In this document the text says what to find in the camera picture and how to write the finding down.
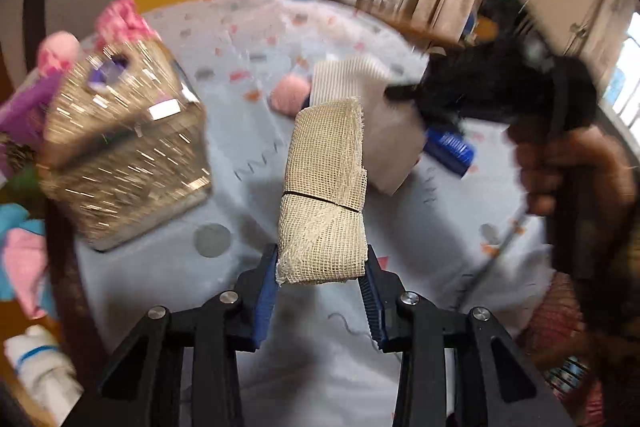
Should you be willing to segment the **person's right hand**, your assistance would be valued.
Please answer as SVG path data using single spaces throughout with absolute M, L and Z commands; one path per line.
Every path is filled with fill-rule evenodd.
M 622 217 L 637 199 L 634 169 L 623 147 L 596 126 L 542 143 L 524 124 L 512 124 L 508 137 L 515 145 L 515 162 L 531 215 L 550 216 L 561 185 L 574 178 L 585 183 L 582 191 L 594 197 L 608 222 Z

